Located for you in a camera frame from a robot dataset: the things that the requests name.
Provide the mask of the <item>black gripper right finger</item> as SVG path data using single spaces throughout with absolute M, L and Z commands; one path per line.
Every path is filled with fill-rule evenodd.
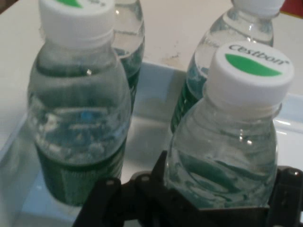
M 303 172 L 280 166 L 269 201 L 267 227 L 301 227 L 303 211 Z

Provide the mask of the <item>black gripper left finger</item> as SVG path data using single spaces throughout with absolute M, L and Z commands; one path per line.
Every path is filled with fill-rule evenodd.
M 99 179 L 73 226 L 122 227 L 138 220 L 143 227 L 197 227 L 197 209 L 163 185 L 166 156 L 163 151 L 151 172 L 136 173 L 125 184 L 117 178 Z

